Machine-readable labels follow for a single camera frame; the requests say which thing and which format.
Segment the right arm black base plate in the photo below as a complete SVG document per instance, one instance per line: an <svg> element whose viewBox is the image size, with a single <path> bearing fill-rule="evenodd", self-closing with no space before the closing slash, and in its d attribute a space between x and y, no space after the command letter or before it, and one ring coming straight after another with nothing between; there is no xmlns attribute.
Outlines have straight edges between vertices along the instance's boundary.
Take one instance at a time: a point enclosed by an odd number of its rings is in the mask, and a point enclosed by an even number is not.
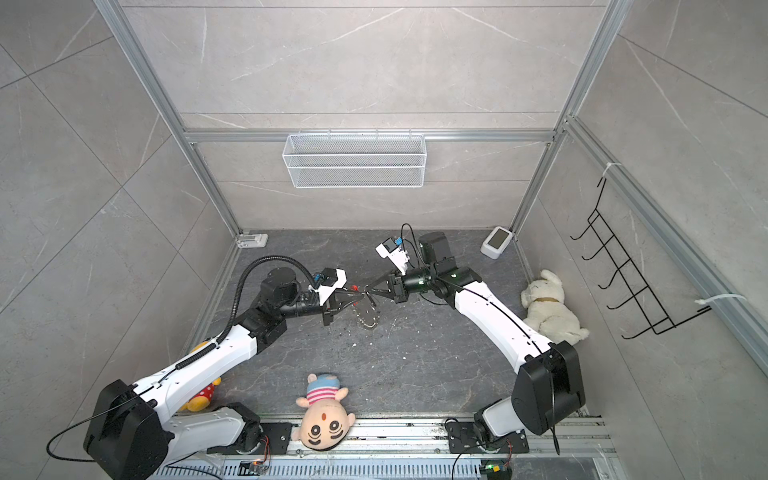
<svg viewBox="0 0 768 480"><path fill-rule="evenodd" d="M513 431L504 437L494 437L474 422L448 418L443 422L447 434L449 451L452 454L512 453L530 452L524 430Z"/></svg>

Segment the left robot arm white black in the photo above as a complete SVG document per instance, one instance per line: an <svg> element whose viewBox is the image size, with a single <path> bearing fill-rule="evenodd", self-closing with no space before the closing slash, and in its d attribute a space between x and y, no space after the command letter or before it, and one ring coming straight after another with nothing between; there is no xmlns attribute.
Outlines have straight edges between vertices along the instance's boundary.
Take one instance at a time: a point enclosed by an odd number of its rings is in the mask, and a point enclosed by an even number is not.
<svg viewBox="0 0 768 480"><path fill-rule="evenodd" d="M293 269L270 271L249 308L237 311L200 349L132 384L116 380L100 392L83 441L88 458L112 479L146 479L210 448L254 447L259 418L243 405L194 415L182 415L182 408L275 342L288 319L320 315L330 322L346 282L344 270L326 268L303 289Z"/></svg>

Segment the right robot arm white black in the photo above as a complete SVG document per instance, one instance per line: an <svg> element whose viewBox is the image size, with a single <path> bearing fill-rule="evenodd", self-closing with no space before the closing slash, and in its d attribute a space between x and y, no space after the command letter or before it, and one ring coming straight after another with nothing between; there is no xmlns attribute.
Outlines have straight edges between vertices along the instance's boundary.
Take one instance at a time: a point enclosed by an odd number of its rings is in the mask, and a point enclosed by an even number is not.
<svg viewBox="0 0 768 480"><path fill-rule="evenodd" d="M420 265L409 264L401 238L389 237L375 251L395 269L366 286L367 296L404 303L412 295L431 291L471 320L513 368L511 395L474 415L474 433L484 447L523 430L536 435L553 432L561 420L585 405L576 349L536 332L496 298L479 274L459 267L444 233L420 237Z"/></svg>

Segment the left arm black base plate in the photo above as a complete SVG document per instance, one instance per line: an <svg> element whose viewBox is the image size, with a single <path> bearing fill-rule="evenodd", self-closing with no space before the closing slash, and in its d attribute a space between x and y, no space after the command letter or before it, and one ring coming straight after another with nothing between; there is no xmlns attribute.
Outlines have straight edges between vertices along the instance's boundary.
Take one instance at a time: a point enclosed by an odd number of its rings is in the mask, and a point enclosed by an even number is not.
<svg viewBox="0 0 768 480"><path fill-rule="evenodd" d="M289 422L248 424L234 444L211 447L208 454L223 455L285 455L291 441L293 424Z"/></svg>

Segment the metal keyring holder red handle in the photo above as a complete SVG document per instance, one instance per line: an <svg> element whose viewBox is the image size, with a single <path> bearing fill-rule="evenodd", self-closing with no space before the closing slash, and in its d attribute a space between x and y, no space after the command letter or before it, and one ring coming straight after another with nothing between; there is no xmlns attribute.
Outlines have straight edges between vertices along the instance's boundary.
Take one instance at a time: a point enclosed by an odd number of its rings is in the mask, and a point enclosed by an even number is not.
<svg viewBox="0 0 768 480"><path fill-rule="evenodd" d="M373 295L363 287L353 286L352 290L355 297L352 308L360 324L366 329L375 329L379 325L380 313Z"/></svg>

